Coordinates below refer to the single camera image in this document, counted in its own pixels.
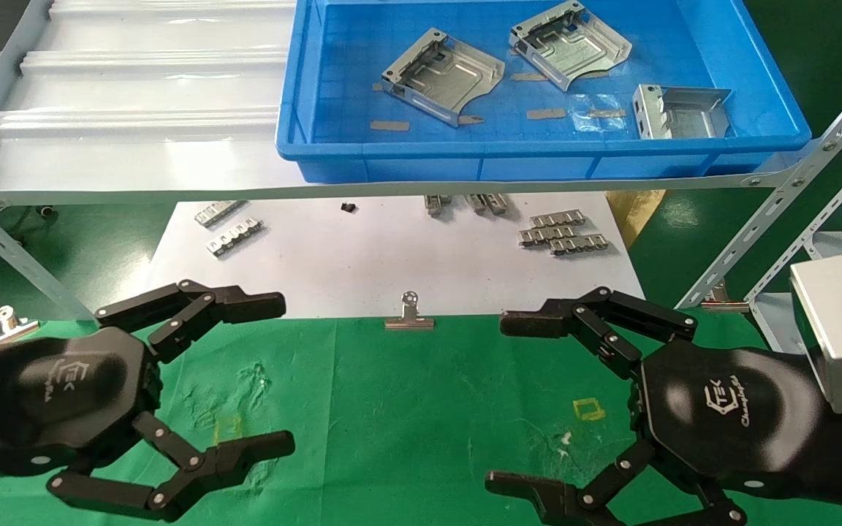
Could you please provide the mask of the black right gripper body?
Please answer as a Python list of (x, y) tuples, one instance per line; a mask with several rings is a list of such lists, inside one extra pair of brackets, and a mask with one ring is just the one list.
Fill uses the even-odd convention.
[(805, 357), (672, 342), (641, 361), (636, 392), (652, 466), (683, 492), (784, 499), (808, 486), (801, 459), (827, 403)]

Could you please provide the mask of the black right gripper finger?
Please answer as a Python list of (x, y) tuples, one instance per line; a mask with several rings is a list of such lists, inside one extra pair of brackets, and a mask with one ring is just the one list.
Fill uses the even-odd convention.
[(500, 317), (500, 330), (506, 336), (573, 337), (620, 379), (635, 380), (642, 361), (641, 350), (618, 335), (615, 327), (656, 342), (691, 342), (697, 321), (604, 286), (578, 299), (548, 299), (534, 312), (509, 310)]
[[(659, 450), (647, 440), (637, 440), (587, 487), (557, 479), (491, 470), (485, 489), (493, 494), (527, 500), (545, 525), (623, 525), (608, 503), (649, 465)], [(702, 509), (648, 522), (648, 525), (746, 525), (746, 512), (714, 483), (695, 484)]]

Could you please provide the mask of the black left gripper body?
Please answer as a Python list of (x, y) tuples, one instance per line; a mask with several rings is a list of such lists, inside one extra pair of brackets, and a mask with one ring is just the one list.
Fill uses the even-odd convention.
[(0, 476), (116, 462), (140, 442), (132, 422), (159, 408), (161, 391), (146, 344), (117, 327), (0, 344)]

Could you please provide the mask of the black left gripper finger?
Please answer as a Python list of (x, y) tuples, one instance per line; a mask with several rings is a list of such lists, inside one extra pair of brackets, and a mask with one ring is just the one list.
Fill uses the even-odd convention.
[(155, 522), (177, 522), (205, 495), (244, 482), (254, 464), (287, 457), (295, 451), (291, 432), (271, 432), (225, 441), (197, 450), (152, 413), (134, 418), (141, 440), (177, 467), (158, 487), (91, 476), (91, 464), (73, 464), (48, 483), (64, 505)]
[(129, 333), (157, 325), (149, 351), (155, 362), (167, 364), (220, 323), (279, 319), (286, 312), (280, 292), (248, 295), (236, 284), (211, 288), (183, 280), (99, 308), (96, 320)]

